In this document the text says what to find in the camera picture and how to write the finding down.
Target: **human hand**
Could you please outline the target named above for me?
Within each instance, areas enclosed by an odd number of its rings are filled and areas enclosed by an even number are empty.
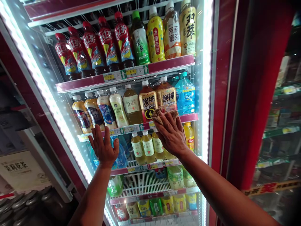
[[[95,125],[95,129],[92,128],[92,136],[88,136],[91,146],[94,150],[95,155],[99,159],[99,165],[101,168],[111,169],[118,154],[119,154],[119,140],[116,138],[114,140],[114,148],[111,146],[110,142],[110,129],[105,127],[104,131],[104,141],[101,134],[99,125]]]
[[[171,154],[181,158],[181,156],[190,151],[190,149],[186,145],[185,132],[180,117],[176,118],[175,123],[170,113],[164,115],[161,112],[160,118],[163,122],[163,126],[156,121],[154,121],[154,123],[158,130],[157,135],[163,147]]]

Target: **beverage cooler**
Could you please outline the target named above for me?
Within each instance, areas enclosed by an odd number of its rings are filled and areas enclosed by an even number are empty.
[[[106,225],[215,224],[191,175],[163,148],[151,115],[177,109],[188,147],[219,172],[235,4],[0,2],[1,60],[79,200],[99,164],[91,128],[99,124],[104,135],[108,126],[111,141],[119,138]]]

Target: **bottle label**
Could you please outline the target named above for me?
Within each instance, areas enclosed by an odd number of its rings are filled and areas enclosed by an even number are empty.
[[[195,56],[195,8],[189,7],[180,15],[181,22],[181,55]]]
[[[153,144],[155,147],[155,152],[157,152],[157,153],[163,152],[163,150],[164,150],[163,144],[159,138],[153,138]]]
[[[111,30],[106,27],[101,27],[98,36],[100,37],[100,42],[106,54],[107,65],[119,63]]]
[[[142,143],[143,143],[144,154],[146,156],[152,156],[154,154],[154,146],[152,140],[142,141]]]
[[[170,18],[164,33],[165,58],[171,59],[181,56],[180,23]]]
[[[89,117],[85,111],[82,110],[75,110],[77,117],[79,121],[81,122],[81,126],[84,129],[87,129],[91,126],[91,123],[89,121]]]
[[[94,127],[95,127],[96,124],[97,125],[102,125],[103,124],[103,119],[102,119],[98,109],[93,108],[93,107],[88,107],[88,112],[89,112],[89,115],[91,117],[91,120],[92,120],[92,123],[93,123]]]
[[[82,46],[81,39],[78,37],[71,36],[68,40],[71,51],[73,52],[73,56],[77,62],[77,68],[81,72],[83,70],[91,70],[91,66],[88,60],[88,56],[86,56],[84,46]]]
[[[55,50],[64,65],[66,75],[78,73],[76,61],[66,45],[68,45],[66,42],[58,42],[55,45]]]
[[[130,96],[130,97],[124,97],[123,98],[124,107],[126,113],[130,114],[135,111],[139,111],[139,105],[138,105],[138,95]]]
[[[105,123],[111,125],[111,124],[113,124],[114,121],[116,121],[111,106],[101,104],[101,105],[98,105],[98,107],[103,115],[103,119],[104,119]]]
[[[105,64],[101,58],[101,54],[96,43],[96,35],[92,32],[85,32],[82,39],[84,40],[86,49],[91,58],[92,68],[104,67]]]
[[[138,143],[132,142],[132,146],[133,146],[134,155],[136,157],[141,157],[143,155],[141,142],[138,142]]]
[[[129,42],[129,30],[125,24],[117,24],[115,27],[116,39],[121,53],[121,61],[134,60]]]

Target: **fridge shelf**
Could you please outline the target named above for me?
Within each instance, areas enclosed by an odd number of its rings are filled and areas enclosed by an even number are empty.
[[[163,215],[163,216],[158,216],[158,217],[146,217],[146,218],[140,218],[140,219],[129,219],[127,221],[118,222],[118,225],[119,226],[125,226],[125,225],[128,225],[128,224],[168,220],[168,219],[175,219],[175,218],[188,217],[188,216],[197,216],[197,215],[198,215],[198,211],[197,210],[192,210],[192,211],[186,211],[186,212],[182,212],[182,213]]]
[[[198,114],[197,113],[192,113],[188,115],[182,115],[180,116],[181,122],[190,122],[190,121],[196,121],[198,120]],[[117,136],[117,135],[123,135],[127,133],[132,133],[132,132],[139,132],[143,130],[149,130],[155,128],[155,124],[153,121],[146,122],[146,123],[141,123],[137,125],[131,125],[131,126],[125,126],[122,128],[117,128],[117,129],[112,129],[110,130],[110,136]],[[88,136],[91,135],[92,133],[85,133],[78,135],[78,139],[80,142],[86,142],[89,141]]]
[[[268,137],[274,137],[274,136],[279,136],[287,133],[294,133],[300,131],[300,126],[290,126],[290,127],[285,127],[285,128],[277,128],[274,130],[268,130],[263,133],[262,138],[268,138]]]
[[[198,187],[172,190],[167,178],[158,179],[155,176],[155,171],[149,170],[125,175],[122,194],[119,197],[111,198],[110,204],[116,205],[150,198],[196,192],[200,192]]]
[[[130,82],[134,79],[148,78],[158,74],[175,72],[194,65],[194,56],[180,56],[165,61],[126,68],[125,70],[95,75],[73,81],[56,84],[58,93],[76,93],[118,83]]]

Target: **led light strip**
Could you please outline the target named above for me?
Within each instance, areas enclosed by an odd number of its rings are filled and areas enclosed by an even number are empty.
[[[7,29],[10,31],[10,34],[12,38],[14,39],[15,45],[19,49],[19,52],[23,58],[23,60],[26,62],[28,69],[31,72],[31,75],[33,79],[36,81],[37,86],[39,87],[39,90],[44,97],[49,110],[52,112],[54,119],[57,122],[58,127],[60,128],[60,131],[63,133],[63,136],[67,142],[67,144],[70,147],[70,150],[75,157],[81,171],[83,172],[86,180],[88,183],[92,180],[92,175],[90,171],[88,170],[88,167],[75,143],[75,140],[73,136],[70,133],[69,127],[67,126],[58,106],[56,105],[56,102],[44,80],[44,77],[42,76],[42,73],[31,53],[31,50],[29,49],[19,27],[17,22],[14,19],[13,14],[11,13],[9,7],[7,6],[6,2],[3,3],[3,1],[0,2],[0,13],[4,19],[4,23],[6,24]]]

